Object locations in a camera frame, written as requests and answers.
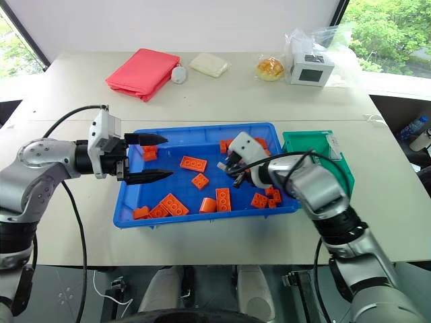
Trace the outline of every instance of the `white computer mouse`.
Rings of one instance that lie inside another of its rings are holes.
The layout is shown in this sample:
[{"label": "white computer mouse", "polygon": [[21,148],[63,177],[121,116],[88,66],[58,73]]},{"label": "white computer mouse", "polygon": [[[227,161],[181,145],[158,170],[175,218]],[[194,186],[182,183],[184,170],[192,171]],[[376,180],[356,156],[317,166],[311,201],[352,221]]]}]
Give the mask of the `white computer mouse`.
[{"label": "white computer mouse", "polygon": [[172,74],[170,75],[170,79],[172,82],[181,84],[187,78],[187,70],[184,66],[177,66],[172,70]]}]

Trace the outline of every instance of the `bread roll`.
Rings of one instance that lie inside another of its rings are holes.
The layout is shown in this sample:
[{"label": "bread roll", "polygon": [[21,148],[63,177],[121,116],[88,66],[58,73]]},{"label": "bread roll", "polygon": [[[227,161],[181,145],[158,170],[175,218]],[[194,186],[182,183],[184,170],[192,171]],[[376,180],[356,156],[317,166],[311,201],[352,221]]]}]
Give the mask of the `bread roll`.
[{"label": "bread roll", "polygon": [[265,81],[276,81],[283,73],[283,65],[273,58],[261,61],[256,67],[256,75]]}]

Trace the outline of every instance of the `window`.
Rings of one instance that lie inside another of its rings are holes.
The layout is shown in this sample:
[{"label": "window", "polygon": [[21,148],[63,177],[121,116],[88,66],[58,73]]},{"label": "window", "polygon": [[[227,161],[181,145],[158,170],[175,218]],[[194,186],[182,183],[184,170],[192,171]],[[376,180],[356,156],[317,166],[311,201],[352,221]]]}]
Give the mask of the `window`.
[{"label": "window", "polygon": [[0,7],[0,78],[42,73],[46,65]]},{"label": "window", "polygon": [[431,0],[351,0],[348,22],[363,70],[431,78]]}]

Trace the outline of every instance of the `white cord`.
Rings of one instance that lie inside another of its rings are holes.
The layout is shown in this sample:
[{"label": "white cord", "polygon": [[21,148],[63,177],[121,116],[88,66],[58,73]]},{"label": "white cord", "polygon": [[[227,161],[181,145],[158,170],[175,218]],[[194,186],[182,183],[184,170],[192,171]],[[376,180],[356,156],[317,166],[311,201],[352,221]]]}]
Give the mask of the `white cord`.
[{"label": "white cord", "polygon": [[105,298],[109,298],[111,301],[114,301],[115,303],[119,304],[119,305],[127,305],[126,308],[124,309],[123,313],[121,314],[121,317],[124,316],[125,312],[127,311],[127,309],[129,308],[129,305],[132,303],[133,298],[131,298],[130,300],[121,303],[120,301],[117,301],[115,298],[111,297],[111,296],[107,296],[107,295],[103,295],[101,292],[99,292],[99,290],[96,287],[96,271],[93,272],[93,287],[94,290],[96,291],[97,294],[99,294],[99,296],[105,297]]}]

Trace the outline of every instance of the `white wall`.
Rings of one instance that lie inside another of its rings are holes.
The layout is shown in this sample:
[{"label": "white wall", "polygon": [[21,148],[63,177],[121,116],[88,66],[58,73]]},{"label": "white wall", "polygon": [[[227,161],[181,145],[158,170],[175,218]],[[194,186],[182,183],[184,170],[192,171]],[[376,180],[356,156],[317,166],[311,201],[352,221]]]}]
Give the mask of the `white wall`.
[{"label": "white wall", "polygon": [[7,0],[50,61],[66,50],[275,51],[338,0]]}]

